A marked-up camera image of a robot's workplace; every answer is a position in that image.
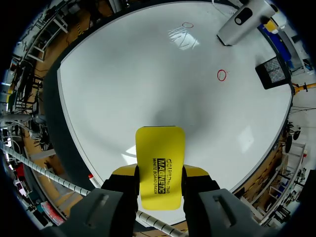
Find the cable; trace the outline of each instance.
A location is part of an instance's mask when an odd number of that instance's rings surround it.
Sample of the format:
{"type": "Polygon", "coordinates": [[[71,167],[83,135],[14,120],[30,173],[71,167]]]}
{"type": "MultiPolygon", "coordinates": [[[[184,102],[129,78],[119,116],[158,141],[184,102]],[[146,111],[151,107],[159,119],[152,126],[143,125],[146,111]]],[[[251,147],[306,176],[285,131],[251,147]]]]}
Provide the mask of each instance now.
{"type": "Polygon", "coordinates": [[[316,110],[316,108],[310,108],[310,109],[305,109],[305,110],[299,110],[299,111],[294,111],[294,112],[291,112],[291,114],[294,114],[294,113],[297,113],[297,112],[301,112],[301,111],[309,111],[309,110],[316,110]]]}
{"type": "Polygon", "coordinates": [[[21,154],[17,154],[12,148],[7,147],[5,144],[3,144],[3,142],[0,142],[0,149],[7,152],[8,154],[10,154],[11,156],[16,158],[17,160],[19,160],[23,164],[27,165],[31,169],[36,170],[37,172],[41,173],[42,175],[46,176],[47,178],[67,187],[68,189],[70,189],[72,191],[75,191],[76,193],[79,193],[83,196],[86,196],[90,193],[90,191],[88,191],[84,188],[78,187],[77,185],[74,185],[74,184],[68,182],[67,180],[64,180],[64,179],[58,177],[57,175],[49,172],[48,170],[38,166],[37,164],[31,162],[29,159],[26,159],[21,154]]]}
{"type": "Polygon", "coordinates": [[[136,212],[136,217],[141,219],[142,221],[146,222],[148,225],[155,227],[156,229],[166,233],[167,235],[170,235],[172,237],[188,237],[188,233],[181,232],[180,230],[174,228],[173,226],[170,226],[158,219],[156,219],[153,216],[150,216],[142,211],[136,212]]]}
{"type": "Polygon", "coordinates": [[[20,149],[19,144],[18,144],[16,141],[14,141],[13,139],[11,139],[11,142],[14,142],[14,143],[18,146],[18,148],[19,148],[19,153],[21,154],[21,149],[20,149]]]}
{"type": "Polygon", "coordinates": [[[68,35],[67,35],[67,37],[66,37],[67,47],[70,45],[70,43],[69,43],[69,41],[68,41],[68,37],[69,37],[69,33],[68,33],[68,35]]]}
{"type": "MultiPolygon", "coordinates": [[[[7,152],[23,164],[27,165],[33,170],[36,170],[37,172],[41,173],[42,175],[46,176],[47,178],[61,184],[62,186],[75,191],[76,193],[79,193],[83,196],[87,196],[90,191],[86,190],[84,188],[81,188],[77,185],[74,185],[67,180],[64,180],[63,178],[60,178],[59,176],[49,172],[48,170],[38,166],[37,164],[31,162],[29,159],[25,158],[21,154],[17,154],[13,149],[7,147],[3,142],[0,141],[0,149],[7,152]]],[[[153,216],[150,216],[144,212],[137,211],[136,216],[141,219],[142,221],[146,222],[148,225],[155,227],[158,230],[161,230],[162,232],[166,233],[167,235],[170,235],[172,237],[188,237],[188,233],[181,232],[180,230],[174,228],[173,226],[170,226],[158,219],[156,219],[153,216]]]]}
{"type": "Polygon", "coordinates": [[[227,15],[225,15],[220,9],[218,9],[218,7],[215,5],[214,0],[212,0],[212,4],[215,7],[216,10],[218,10],[223,16],[225,16],[226,18],[229,18],[227,15]]]}
{"type": "Polygon", "coordinates": [[[45,70],[38,70],[37,68],[34,68],[35,70],[37,70],[38,72],[46,72],[48,71],[49,69],[45,69],[45,70]]]}
{"type": "Polygon", "coordinates": [[[292,107],[296,107],[296,108],[306,108],[306,109],[314,109],[314,108],[311,108],[311,107],[303,107],[303,106],[292,106],[292,107]]]}

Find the red object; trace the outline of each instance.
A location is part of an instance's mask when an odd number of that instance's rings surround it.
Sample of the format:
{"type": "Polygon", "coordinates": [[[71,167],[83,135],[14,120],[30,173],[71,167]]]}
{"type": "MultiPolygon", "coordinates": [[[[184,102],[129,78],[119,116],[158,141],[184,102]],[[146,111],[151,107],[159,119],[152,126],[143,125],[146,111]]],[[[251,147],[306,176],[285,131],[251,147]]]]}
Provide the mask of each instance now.
{"type": "Polygon", "coordinates": [[[226,73],[223,69],[218,70],[218,72],[217,72],[217,79],[218,79],[219,81],[225,81],[226,76],[227,76],[227,73],[226,73]],[[221,72],[224,72],[224,73],[225,73],[224,79],[222,79],[222,80],[221,80],[221,78],[220,78],[221,72]]]}
{"type": "Polygon", "coordinates": [[[43,208],[46,215],[50,216],[51,220],[57,225],[60,226],[65,221],[61,216],[56,212],[56,210],[47,202],[42,202],[41,207],[43,208]]]}
{"type": "Polygon", "coordinates": [[[15,171],[16,171],[16,175],[18,176],[19,180],[21,181],[21,179],[25,179],[24,178],[24,168],[23,168],[23,164],[19,163],[16,167],[15,167],[15,171]]]}

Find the wooden floor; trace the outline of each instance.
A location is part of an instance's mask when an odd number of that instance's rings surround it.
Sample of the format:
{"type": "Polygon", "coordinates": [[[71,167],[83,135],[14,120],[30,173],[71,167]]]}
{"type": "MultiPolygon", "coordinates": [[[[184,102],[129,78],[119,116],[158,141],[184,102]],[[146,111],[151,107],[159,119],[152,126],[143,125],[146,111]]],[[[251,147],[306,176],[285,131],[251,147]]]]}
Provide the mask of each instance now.
{"type": "MultiPolygon", "coordinates": [[[[111,15],[110,8],[106,5],[105,1],[100,1],[99,5],[99,11],[104,16],[111,15]]],[[[81,31],[84,31],[88,28],[89,24],[89,18],[90,15],[88,12],[81,10],[77,13],[77,17],[79,20],[79,26],[81,31]]],[[[63,52],[63,50],[72,42],[74,41],[79,35],[77,24],[74,24],[70,26],[69,33],[66,34],[64,32],[60,33],[60,35],[52,42],[52,44],[48,47],[45,54],[45,60],[43,63],[38,62],[36,64],[36,71],[35,73],[40,76],[44,77],[51,65],[54,63],[54,61],[57,59],[57,57],[63,52]]],[[[33,144],[33,140],[30,138],[24,138],[25,147],[27,149],[27,152],[32,155],[41,152],[39,147],[35,147],[33,144]]],[[[274,151],[272,151],[269,156],[266,158],[266,160],[262,163],[262,165],[257,169],[257,171],[244,183],[244,185],[240,188],[244,188],[245,193],[244,197],[251,201],[252,198],[255,197],[255,195],[258,193],[258,190],[260,190],[261,184],[263,180],[271,173],[273,170],[275,164],[281,159],[282,152],[281,148],[278,147],[274,151]]],[[[41,167],[44,167],[44,162],[48,161],[56,171],[56,174],[64,174],[65,171],[60,163],[59,158],[54,155],[51,157],[43,158],[36,160],[35,163],[37,165],[40,165],[41,167]]],[[[59,197],[59,193],[56,190],[56,188],[53,186],[51,181],[47,179],[46,177],[42,176],[40,177],[40,182],[44,186],[44,189],[46,193],[50,196],[52,200],[56,200],[59,197]]],[[[65,195],[61,199],[59,199],[56,202],[56,205],[61,205],[65,200],[67,200],[70,197],[69,195],[65,195]]],[[[81,200],[81,197],[78,197],[77,199],[73,200],[68,207],[64,210],[64,213],[69,216],[70,215],[70,208],[76,204],[79,200],[81,200]]],[[[187,224],[186,222],[177,225],[177,228],[186,231],[187,230],[187,224]]],[[[135,236],[166,236],[164,233],[160,231],[150,231],[150,232],[143,232],[143,233],[135,233],[135,236]]]]}
{"type": "MultiPolygon", "coordinates": [[[[112,14],[110,8],[107,6],[105,1],[100,1],[99,3],[99,11],[103,14],[103,16],[109,16],[112,14]]],[[[50,44],[50,46],[47,48],[45,53],[45,60],[43,63],[37,62],[35,73],[37,76],[44,78],[43,83],[45,83],[45,75],[48,71],[48,69],[52,66],[52,64],[55,62],[57,57],[63,52],[67,46],[73,42],[77,37],[79,36],[78,31],[78,25],[81,30],[81,32],[84,32],[89,27],[89,19],[90,14],[85,10],[80,10],[76,13],[78,23],[73,23],[69,26],[69,32],[68,34],[64,33],[63,31],[58,35],[55,40],[50,44]]],[[[32,102],[34,100],[34,97],[30,97],[30,101],[32,102]]],[[[34,155],[41,152],[40,146],[34,145],[34,140],[32,140],[29,137],[29,134],[27,131],[25,131],[25,137],[24,138],[24,144],[26,147],[26,150],[29,155],[34,155]]],[[[46,157],[42,159],[37,159],[34,161],[37,165],[41,167],[45,167],[45,162],[49,162],[50,165],[53,167],[56,175],[65,175],[64,168],[62,167],[60,160],[57,155],[46,157]]],[[[41,182],[42,187],[46,191],[47,195],[51,200],[54,200],[56,206],[61,206],[72,194],[67,194],[61,197],[61,194],[57,191],[55,186],[52,184],[52,181],[50,181],[45,176],[40,176],[39,181],[41,182]]],[[[73,199],[71,202],[69,202],[69,205],[66,206],[66,208],[63,210],[63,212],[69,216],[70,215],[70,209],[73,205],[75,205],[78,201],[82,199],[81,196],[77,196],[75,199],[73,199]]]]}

